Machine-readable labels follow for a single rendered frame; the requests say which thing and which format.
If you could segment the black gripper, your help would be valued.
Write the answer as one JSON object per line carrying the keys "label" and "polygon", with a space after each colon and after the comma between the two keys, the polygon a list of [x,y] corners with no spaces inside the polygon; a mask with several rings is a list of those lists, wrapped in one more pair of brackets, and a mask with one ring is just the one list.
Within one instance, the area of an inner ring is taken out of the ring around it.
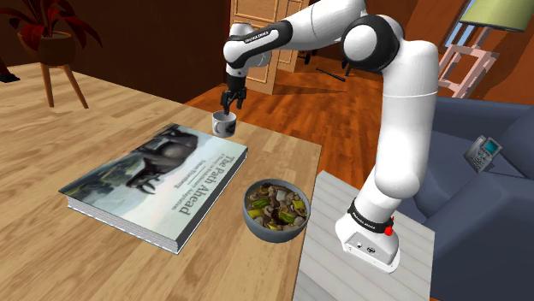
{"label": "black gripper", "polygon": [[237,99],[236,108],[242,109],[242,104],[246,99],[245,83],[245,77],[236,77],[230,74],[227,76],[228,88],[222,93],[220,102],[225,114],[229,113],[229,106],[235,99]]}

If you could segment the grey plank robot stand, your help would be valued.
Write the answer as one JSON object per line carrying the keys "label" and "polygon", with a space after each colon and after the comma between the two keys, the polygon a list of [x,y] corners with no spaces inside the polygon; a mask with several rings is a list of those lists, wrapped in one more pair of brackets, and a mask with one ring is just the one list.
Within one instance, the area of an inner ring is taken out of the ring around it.
{"label": "grey plank robot stand", "polygon": [[357,194],[332,174],[317,176],[294,300],[430,301],[435,233],[419,222],[394,213],[400,265],[391,274],[342,250],[335,222]]}

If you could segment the large book with animal cover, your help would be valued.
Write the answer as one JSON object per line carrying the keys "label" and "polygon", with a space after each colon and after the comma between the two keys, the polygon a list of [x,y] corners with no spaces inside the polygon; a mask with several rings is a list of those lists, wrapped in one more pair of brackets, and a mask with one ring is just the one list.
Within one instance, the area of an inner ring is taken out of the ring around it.
{"label": "large book with animal cover", "polygon": [[60,192],[70,209],[177,254],[247,152],[244,145],[170,123]]}

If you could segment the grey bowl of vegetable stew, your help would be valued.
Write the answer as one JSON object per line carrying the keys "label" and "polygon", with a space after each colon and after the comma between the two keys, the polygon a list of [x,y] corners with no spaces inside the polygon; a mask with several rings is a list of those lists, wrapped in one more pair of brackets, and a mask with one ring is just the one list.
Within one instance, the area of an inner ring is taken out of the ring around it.
{"label": "grey bowl of vegetable stew", "polygon": [[296,238],[311,215],[307,196],[297,186],[279,179],[259,180],[249,186],[242,209],[248,229],[270,243]]}

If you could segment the white mug with dark print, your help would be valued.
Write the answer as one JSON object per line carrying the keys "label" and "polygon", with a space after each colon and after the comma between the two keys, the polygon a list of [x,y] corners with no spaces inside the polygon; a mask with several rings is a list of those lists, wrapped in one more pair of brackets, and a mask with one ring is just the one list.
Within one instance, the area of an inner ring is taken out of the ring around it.
{"label": "white mug with dark print", "polygon": [[226,113],[223,110],[212,114],[212,132],[220,138],[228,138],[234,135],[237,117],[234,113]]}

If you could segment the grey desk telephone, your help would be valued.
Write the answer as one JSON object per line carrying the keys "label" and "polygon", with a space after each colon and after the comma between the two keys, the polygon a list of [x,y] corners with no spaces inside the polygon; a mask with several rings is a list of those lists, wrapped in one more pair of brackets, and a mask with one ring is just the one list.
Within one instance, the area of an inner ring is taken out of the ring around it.
{"label": "grey desk telephone", "polygon": [[482,173],[502,150],[502,146],[491,137],[479,136],[463,157],[472,169],[477,173]]}

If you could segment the red plant on wooden stand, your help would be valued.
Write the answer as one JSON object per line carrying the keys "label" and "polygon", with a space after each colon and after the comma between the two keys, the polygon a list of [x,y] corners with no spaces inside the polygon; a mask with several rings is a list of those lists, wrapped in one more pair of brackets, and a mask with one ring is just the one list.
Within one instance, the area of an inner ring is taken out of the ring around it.
{"label": "red plant on wooden stand", "polygon": [[97,31],[82,21],[68,0],[21,0],[28,14],[13,8],[0,8],[0,15],[9,17],[9,24],[27,54],[39,63],[48,105],[55,105],[50,69],[64,71],[82,106],[88,104],[74,77],[70,64],[75,59],[75,44],[86,47],[87,38],[102,43]]}

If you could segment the dark blue sofa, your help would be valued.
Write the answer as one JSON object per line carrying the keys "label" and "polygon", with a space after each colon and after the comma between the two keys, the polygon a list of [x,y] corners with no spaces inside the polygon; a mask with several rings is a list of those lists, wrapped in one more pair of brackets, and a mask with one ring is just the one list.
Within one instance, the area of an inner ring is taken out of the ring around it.
{"label": "dark blue sofa", "polygon": [[[481,135],[502,150],[477,174],[463,155]],[[534,106],[439,98],[424,184],[400,212],[435,233],[431,296],[534,301]]]}

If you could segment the floor lamp with green shade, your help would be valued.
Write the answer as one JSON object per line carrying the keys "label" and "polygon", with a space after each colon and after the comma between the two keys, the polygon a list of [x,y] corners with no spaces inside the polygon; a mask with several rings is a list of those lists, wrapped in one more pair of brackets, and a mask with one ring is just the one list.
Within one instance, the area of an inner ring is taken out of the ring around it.
{"label": "floor lamp with green shade", "polygon": [[534,14],[534,0],[474,0],[460,22],[508,32],[524,32]]}

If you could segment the light wooden panel door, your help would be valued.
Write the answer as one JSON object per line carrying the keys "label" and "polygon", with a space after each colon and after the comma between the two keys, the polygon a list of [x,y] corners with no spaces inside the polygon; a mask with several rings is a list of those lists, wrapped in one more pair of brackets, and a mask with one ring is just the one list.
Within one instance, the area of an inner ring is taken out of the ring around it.
{"label": "light wooden panel door", "polygon": [[246,90],[272,94],[281,64],[294,71],[298,25],[309,21],[310,0],[231,0],[226,73],[245,77]]}

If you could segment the pink wooden ladder frame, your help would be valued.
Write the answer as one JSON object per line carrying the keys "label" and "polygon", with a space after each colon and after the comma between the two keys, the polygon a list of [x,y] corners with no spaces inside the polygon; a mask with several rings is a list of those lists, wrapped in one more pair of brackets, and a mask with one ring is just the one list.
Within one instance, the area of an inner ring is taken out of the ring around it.
{"label": "pink wooden ladder frame", "polygon": [[498,53],[483,49],[492,32],[491,27],[483,27],[470,46],[448,47],[439,65],[439,88],[456,98],[468,98],[474,92],[499,57]]}

